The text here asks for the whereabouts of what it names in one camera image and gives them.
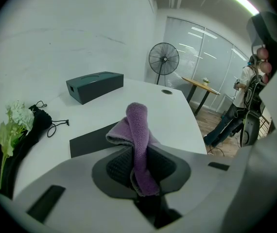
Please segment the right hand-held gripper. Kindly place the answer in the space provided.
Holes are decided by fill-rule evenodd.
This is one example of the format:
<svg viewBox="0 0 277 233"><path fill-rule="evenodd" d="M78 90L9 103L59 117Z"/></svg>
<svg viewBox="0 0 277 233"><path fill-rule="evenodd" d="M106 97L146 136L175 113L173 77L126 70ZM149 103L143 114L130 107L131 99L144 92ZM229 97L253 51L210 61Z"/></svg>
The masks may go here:
<svg viewBox="0 0 277 233"><path fill-rule="evenodd" d="M265 11L252 16L246 26L251 48L264 45L269 52L269 62L277 65L277 15Z"/></svg>

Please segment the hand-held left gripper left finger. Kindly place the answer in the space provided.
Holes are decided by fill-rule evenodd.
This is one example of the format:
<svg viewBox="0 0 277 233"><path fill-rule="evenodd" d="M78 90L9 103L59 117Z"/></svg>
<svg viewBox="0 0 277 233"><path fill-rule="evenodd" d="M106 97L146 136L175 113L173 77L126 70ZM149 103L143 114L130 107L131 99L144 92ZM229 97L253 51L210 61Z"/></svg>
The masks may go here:
<svg viewBox="0 0 277 233"><path fill-rule="evenodd" d="M45 225L63 233L151 233L153 225L131 200L113 199L93 182L91 172L100 159L121 146L75 157L57 165L24 188L14 203L24 211L51 185L65 188Z"/></svg>

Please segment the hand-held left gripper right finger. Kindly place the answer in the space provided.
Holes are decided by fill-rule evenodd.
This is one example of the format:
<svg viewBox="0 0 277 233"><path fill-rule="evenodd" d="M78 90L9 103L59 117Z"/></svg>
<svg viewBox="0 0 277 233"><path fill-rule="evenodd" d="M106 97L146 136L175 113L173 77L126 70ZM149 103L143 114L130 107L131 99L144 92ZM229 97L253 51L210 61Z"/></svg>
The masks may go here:
<svg viewBox="0 0 277 233"><path fill-rule="evenodd" d="M239 233L242 207L236 194L248 160L248 147L234 158L217 157L151 145L150 149L176 164L160 182L165 222L155 233Z"/></svg>

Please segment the black notebook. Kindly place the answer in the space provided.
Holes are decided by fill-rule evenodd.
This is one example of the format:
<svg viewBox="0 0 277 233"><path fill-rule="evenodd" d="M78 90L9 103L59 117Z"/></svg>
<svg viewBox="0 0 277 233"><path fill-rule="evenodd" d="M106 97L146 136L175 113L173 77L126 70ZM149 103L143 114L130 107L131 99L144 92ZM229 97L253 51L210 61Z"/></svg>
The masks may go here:
<svg viewBox="0 0 277 233"><path fill-rule="evenodd" d="M107 141L106 134L117 124L117 122L76 137L69 141L70 157L75 158L96 152L106 153L107 155L123 149L131 149L131 146L113 144Z"/></svg>

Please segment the purple cloth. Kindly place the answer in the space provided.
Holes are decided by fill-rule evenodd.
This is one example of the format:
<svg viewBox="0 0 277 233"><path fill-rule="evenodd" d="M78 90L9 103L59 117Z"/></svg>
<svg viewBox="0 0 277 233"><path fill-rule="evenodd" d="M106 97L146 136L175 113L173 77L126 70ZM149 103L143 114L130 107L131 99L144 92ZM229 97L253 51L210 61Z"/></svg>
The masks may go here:
<svg viewBox="0 0 277 233"><path fill-rule="evenodd" d="M130 181L141 197L157 196L160 193L159 185L147 167L148 144L158 142L149 130L147 116L147 107L133 102L126 108L126 117L106 134L108 142L133 148L134 166L130 173Z"/></svg>

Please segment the person's right hand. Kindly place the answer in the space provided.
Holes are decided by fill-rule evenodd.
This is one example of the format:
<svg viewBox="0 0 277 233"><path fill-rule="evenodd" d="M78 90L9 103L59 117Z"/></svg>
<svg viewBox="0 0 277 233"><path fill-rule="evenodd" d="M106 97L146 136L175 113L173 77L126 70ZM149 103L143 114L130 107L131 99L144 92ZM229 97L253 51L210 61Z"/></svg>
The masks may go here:
<svg viewBox="0 0 277 233"><path fill-rule="evenodd" d="M257 56L261 60L261 63L259 65L260 70L264 73L264 76L262 77L262 82L267 84L269 82L268 75L272 71L272 65L268 62L269 52L266 48L261 47L257 50Z"/></svg>

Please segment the round wooden table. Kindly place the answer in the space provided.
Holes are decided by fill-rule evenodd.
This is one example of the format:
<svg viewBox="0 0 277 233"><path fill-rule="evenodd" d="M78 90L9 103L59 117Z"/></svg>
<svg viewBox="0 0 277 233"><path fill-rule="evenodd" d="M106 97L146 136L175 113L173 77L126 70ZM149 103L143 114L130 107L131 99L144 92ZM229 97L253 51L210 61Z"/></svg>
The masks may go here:
<svg viewBox="0 0 277 233"><path fill-rule="evenodd" d="M212 93L216 96L220 95L219 92L213 90L212 88L210 88L208 85L204 85L203 83L200 83L198 81L195 81L193 79L188 79L188 78L184 78L182 77L182 79L188 83L190 83L192 85L191 89L190 89L190 92L188 93L187 97L186 97L186 100L188 103L190 103L195 91L196 91L196 88L201 88L203 90L206 91L204 97L202 98L199 106L197 107L197 109L195 110L195 112L193 113L194 116L197 116L197 114L199 113L199 111L201 110L202 106L204 105L206 99L208 98L209 94Z"/></svg>

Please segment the white artificial flower bouquet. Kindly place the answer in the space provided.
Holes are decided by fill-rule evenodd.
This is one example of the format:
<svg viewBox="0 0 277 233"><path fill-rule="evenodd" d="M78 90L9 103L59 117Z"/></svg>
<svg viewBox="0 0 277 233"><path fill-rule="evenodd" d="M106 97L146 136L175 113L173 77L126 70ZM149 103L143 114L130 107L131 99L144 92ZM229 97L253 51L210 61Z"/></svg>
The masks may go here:
<svg viewBox="0 0 277 233"><path fill-rule="evenodd" d="M34 113L24 103L14 101L6 106L8 122L0 124L0 145L2 152L0 166L0 190L5 162L14 154L14 149L24 136L31 131L34 123Z"/></svg>

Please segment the dark teal box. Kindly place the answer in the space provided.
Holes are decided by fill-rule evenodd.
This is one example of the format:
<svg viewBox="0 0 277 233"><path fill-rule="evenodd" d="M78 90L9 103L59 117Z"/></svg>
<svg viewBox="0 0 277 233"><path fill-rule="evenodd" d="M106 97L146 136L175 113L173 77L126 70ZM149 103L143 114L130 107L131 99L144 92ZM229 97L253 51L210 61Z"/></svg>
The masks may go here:
<svg viewBox="0 0 277 233"><path fill-rule="evenodd" d="M83 105L123 87L123 81L123 74L104 71L67 80L66 84L69 94Z"/></svg>

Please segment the black drawstring pouch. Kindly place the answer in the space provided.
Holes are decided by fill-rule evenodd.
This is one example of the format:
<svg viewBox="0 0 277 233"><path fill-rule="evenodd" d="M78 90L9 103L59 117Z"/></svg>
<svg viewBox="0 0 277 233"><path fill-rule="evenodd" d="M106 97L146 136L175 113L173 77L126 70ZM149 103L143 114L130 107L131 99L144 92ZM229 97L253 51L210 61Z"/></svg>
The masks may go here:
<svg viewBox="0 0 277 233"><path fill-rule="evenodd" d="M19 143L14 147L16 151L13 157L9 158L8 163L4 165L4 174L0 182L0 194L13 198L17 173L23 159L30 152L32 147L39 142L44 132L50 129L56 129L60 124L69 125L68 120L53 121L49 114L38 108L36 105L30 107L35 110L35 127L29 133L23 133L19 138Z"/></svg>

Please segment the black pedestal fan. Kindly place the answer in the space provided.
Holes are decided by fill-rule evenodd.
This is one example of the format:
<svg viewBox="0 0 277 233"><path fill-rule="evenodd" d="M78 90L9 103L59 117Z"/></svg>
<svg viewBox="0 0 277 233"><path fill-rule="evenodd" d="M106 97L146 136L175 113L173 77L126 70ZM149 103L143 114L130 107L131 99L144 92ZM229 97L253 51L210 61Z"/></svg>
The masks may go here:
<svg viewBox="0 0 277 233"><path fill-rule="evenodd" d="M169 75L177 69L179 53L172 44L158 43L150 50L148 61L151 69L157 74L158 84L160 76Z"/></svg>

